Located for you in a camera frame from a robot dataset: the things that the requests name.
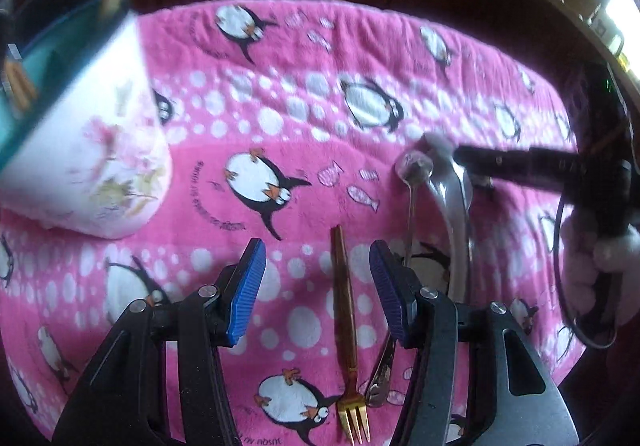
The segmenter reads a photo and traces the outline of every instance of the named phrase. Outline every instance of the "fork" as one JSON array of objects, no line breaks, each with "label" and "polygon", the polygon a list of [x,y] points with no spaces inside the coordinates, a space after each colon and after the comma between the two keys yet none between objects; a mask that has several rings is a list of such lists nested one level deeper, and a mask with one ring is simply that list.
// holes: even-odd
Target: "fork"
[{"label": "fork", "polygon": [[355,320],[353,317],[353,292],[347,253],[344,248],[344,235],[340,225],[331,231],[332,254],[334,262],[334,309],[337,329],[338,360],[344,376],[344,394],[337,400],[336,406],[342,429],[354,445],[353,434],[362,444],[360,425],[364,430],[366,442],[370,442],[369,419],[364,396],[358,393],[358,349],[356,348]]}]

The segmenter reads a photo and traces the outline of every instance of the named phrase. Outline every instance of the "penguin print tablecloth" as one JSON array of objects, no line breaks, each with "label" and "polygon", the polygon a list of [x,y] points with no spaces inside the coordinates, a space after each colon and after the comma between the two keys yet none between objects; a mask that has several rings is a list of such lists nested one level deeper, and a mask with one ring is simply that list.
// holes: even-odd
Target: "penguin print tablecloth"
[{"label": "penguin print tablecloth", "polygon": [[[222,350],[242,442],[344,444],[330,228],[346,233],[363,390],[386,333],[369,245],[403,247],[399,153],[425,131],[501,149],[573,149],[562,100],[533,71],[452,29],[343,2],[208,2],[141,17],[140,29],[172,148],[171,189],[152,221],[119,241],[2,212],[0,326],[20,398],[51,437],[130,301],[180,300],[257,236],[268,261],[254,312],[246,336]],[[470,295],[505,302],[559,382],[582,349],[562,325],[553,282],[557,203],[504,183],[476,191]],[[413,266],[446,289],[446,230],[426,189],[417,212]],[[413,357],[396,352],[388,404],[369,410],[375,446],[391,438]],[[169,344],[172,433],[183,438],[176,361]],[[465,426],[466,368],[460,354],[451,439]]]}]

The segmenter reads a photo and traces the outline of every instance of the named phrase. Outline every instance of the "fork handle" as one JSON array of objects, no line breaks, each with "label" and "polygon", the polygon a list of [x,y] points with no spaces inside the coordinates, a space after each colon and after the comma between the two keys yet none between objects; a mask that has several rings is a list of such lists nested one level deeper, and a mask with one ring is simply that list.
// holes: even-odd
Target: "fork handle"
[{"label": "fork handle", "polygon": [[344,234],[340,225],[331,230],[331,240],[334,253],[334,312],[338,333],[338,356],[351,384],[351,382],[357,382],[358,351],[356,323],[353,317],[353,292],[347,252],[344,247]]}]

